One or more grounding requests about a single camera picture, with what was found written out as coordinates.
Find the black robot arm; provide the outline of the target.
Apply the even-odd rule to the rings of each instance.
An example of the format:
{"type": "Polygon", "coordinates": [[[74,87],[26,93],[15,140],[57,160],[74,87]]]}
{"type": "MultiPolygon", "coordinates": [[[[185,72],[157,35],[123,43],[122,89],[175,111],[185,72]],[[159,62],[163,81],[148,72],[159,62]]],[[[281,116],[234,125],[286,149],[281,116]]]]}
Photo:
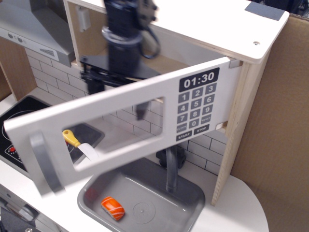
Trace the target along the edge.
{"type": "Polygon", "coordinates": [[[81,78],[89,94],[99,93],[106,86],[120,87],[159,75],[141,60],[154,59],[160,53],[160,42],[149,24],[156,19],[157,6],[151,0],[106,0],[108,25],[102,34],[108,44],[105,56],[82,56],[81,78]],[[147,31],[156,42],[153,54],[142,48],[142,31],[147,31]]]}

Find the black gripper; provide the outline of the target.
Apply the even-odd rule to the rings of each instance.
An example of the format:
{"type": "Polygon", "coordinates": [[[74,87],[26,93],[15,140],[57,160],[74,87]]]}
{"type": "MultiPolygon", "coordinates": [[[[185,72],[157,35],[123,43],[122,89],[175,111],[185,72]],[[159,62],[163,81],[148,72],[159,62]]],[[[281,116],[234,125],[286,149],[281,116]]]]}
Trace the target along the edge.
{"type": "MultiPolygon", "coordinates": [[[[87,84],[89,94],[103,92],[105,86],[120,87],[138,80],[160,75],[141,59],[141,43],[133,46],[108,45],[106,55],[82,56],[81,78],[87,84]]],[[[136,105],[137,120],[143,120],[150,102],[136,105]]]]}

